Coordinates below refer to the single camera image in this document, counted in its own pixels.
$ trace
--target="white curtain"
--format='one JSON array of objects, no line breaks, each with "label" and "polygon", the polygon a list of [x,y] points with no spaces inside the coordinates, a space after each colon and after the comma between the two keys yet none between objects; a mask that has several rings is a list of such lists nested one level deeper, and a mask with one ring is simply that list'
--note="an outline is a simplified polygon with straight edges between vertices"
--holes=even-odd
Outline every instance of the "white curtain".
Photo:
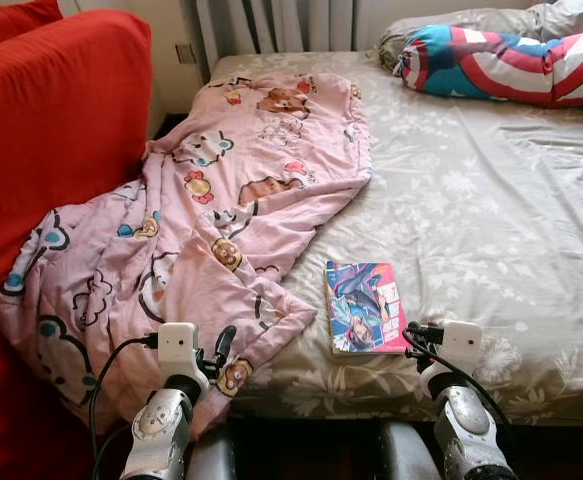
[{"label": "white curtain", "polygon": [[372,0],[197,0],[210,71],[226,55],[365,48]]}]

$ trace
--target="floral bedsheet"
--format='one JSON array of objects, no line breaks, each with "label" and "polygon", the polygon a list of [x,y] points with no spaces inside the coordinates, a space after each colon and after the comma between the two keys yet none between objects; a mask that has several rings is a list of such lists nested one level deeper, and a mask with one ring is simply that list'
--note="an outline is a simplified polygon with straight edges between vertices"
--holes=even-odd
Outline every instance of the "floral bedsheet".
[{"label": "floral bedsheet", "polygon": [[433,419],[414,360],[334,357],[327,260],[390,262],[407,321],[484,327],[476,378],[514,423],[583,425],[583,109],[409,91],[375,52],[227,57],[213,78],[329,72],[360,86],[373,175],[282,285],[316,320],[234,414]]}]

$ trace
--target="book cover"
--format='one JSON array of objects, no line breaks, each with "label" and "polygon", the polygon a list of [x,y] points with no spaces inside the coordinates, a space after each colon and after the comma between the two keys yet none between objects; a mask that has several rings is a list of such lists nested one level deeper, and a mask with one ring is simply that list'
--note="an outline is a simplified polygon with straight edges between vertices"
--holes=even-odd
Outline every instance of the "book cover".
[{"label": "book cover", "polygon": [[406,320],[391,265],[327,262],[325,276],[334,354],[404,353]]}]

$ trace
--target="wall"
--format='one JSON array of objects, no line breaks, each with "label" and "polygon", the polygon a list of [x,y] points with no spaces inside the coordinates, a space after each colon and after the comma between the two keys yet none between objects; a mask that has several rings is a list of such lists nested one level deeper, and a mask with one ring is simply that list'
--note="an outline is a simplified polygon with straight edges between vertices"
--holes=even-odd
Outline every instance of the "wall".
[{"label": "wall", "polygon": [[[0,0],[0,5],[25,0]],[[386,27],[400,18],[433,15],[474,7],[526,8],[532,0],[362,0],[369,5],[366,41],[359,48],[372,48]],[[195,23],[195,0],[58,0],[65,16],[82,10],[115,8],[129,11],[151,25],[153,35],[154,85],[148,134],[157,130],[165,113],[188,112],[202,85],[195,65],[178,62],[175,45],[193,43],[203,50]]]}]

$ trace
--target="pink blanket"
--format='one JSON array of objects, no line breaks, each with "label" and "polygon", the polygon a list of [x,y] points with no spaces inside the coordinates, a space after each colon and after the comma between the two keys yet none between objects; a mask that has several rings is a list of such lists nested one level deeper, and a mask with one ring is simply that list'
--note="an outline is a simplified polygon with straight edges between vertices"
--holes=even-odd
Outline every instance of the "pink blanket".
[{"label": "pink blanket", "polygon": [[[192,322],[213,352],[235,326],[194,411],[199,435],[313,319],[277,282],[369,179],[358,96],[335,75],[207,85],[185,122],[149,142],[141,179],[54,209],[31,232],[0,293],[0,329],[86,422],[95,379],[126,339]],[[125,348],[98,397],[100,431],[160,386],[156,351]]]}]

